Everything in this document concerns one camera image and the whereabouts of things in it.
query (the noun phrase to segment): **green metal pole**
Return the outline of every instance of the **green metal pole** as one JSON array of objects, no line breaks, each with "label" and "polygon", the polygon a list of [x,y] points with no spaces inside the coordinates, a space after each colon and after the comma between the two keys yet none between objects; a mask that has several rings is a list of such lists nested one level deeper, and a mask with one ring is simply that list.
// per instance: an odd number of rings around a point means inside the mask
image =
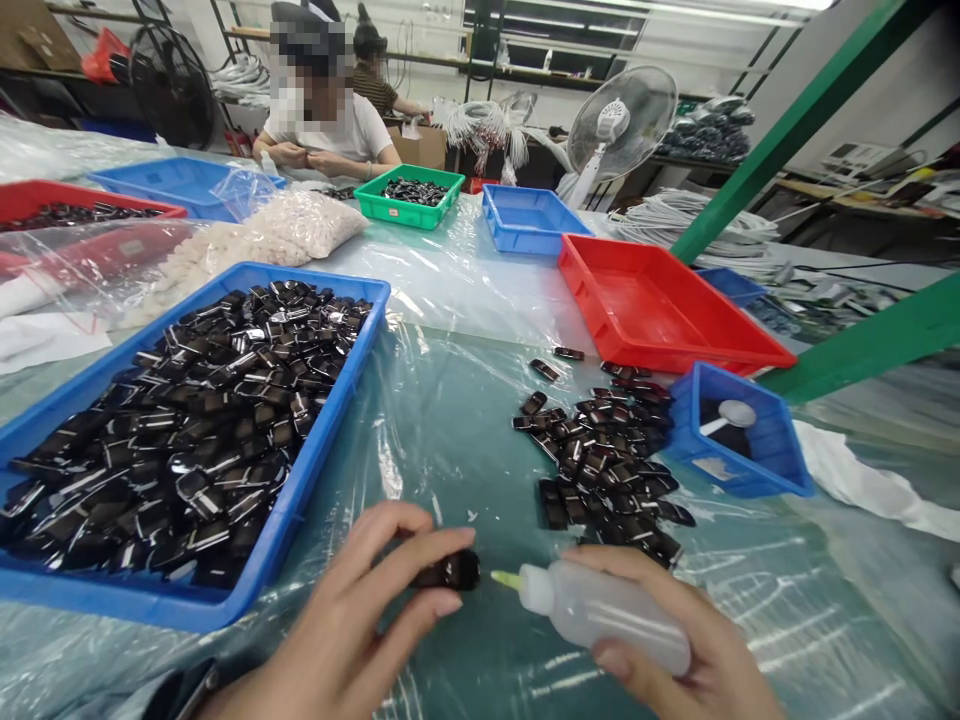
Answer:
[{"label": "green metal pole", "polygon": [[673,246],[692,263],[942,0],[882,0]]},{"label": "green metal pole", "polygon": [[807,350],[757,382],[797,405],[960,343],[960,273]]}]

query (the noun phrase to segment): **black electric fan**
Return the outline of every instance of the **black electric fan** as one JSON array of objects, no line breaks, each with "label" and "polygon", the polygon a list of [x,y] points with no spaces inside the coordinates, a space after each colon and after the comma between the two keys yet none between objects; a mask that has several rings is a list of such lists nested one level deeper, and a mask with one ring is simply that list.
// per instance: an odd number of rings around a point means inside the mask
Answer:
[{"label": "black electric fan", "polygon": [[183,35],[145,25],[130,47],[129,82],[153,131],[176,147],[205,150],[216,124],[213,90]]}]

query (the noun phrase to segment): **yellow bottle nozzle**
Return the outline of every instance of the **yellow bottle nozzle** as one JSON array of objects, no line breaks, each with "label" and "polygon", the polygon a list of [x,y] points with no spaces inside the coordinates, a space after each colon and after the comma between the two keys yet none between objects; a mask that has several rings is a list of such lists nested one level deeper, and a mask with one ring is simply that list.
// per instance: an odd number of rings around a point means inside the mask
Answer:
[{"label": "yellow bottle nozzle", "polygon": [[490,577],[496,580],[501,585],[506,585],[508,588],[513,588],[517,592],[520,592],[521,581],[519,575],[514,575],[513,573],[504,572],[503,570],[493,570],[490,573]]}]

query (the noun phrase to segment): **window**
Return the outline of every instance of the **window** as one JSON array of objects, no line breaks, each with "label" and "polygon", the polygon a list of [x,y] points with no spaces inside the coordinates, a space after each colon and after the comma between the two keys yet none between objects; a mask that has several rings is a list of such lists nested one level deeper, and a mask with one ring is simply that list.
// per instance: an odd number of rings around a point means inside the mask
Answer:
[{"label": "window", "polygon": [[[552,48],[550,70],[571,75],[586,74],[605,80],[623,69],[625,63],[617,60],[618,50],[631,51],[640,37],[644,21],[598,13],[598,7],[616,9],[615,5],[586,3],[582,0],[561,0],[557,4],[539,2],[498,2],[466,0],[463,27],[472,28],[478,12],[489,12],[489,24],[496,28],[503,12],[503,33],[509,45],[510,64],[513,67],[543,68],[550,41],[576,43],[596,47],[596,55],[583,51],[568,52]],[[495,32],[479,32],[474,42],[474,58],[493,60],[496,47]],[[531,43],[523,44],[525,38]]]}]

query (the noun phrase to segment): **green plastic tray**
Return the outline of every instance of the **green plastic tray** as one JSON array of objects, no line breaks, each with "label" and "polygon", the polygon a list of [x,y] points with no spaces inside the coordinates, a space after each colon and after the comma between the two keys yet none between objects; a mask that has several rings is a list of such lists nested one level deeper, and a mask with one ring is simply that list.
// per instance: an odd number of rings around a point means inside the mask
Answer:
[{"label": "green plastic tray", "polygon": [[[417,205],[416,203],[393,200],[380,195],[387,183],[398,177],[407,180],[434,182],[441,187],[450,188],[443,200],[436,207]],[[419,165],[400,165],[388,173],[361,185],[353,191],[353,196],[360,202],[360,212],[374,220],[400,223],[433,230],[443,216],[447,214],[460,192],[460,186],[466,178],[458,173],[448,173],[443,170],[431,170]]]}]

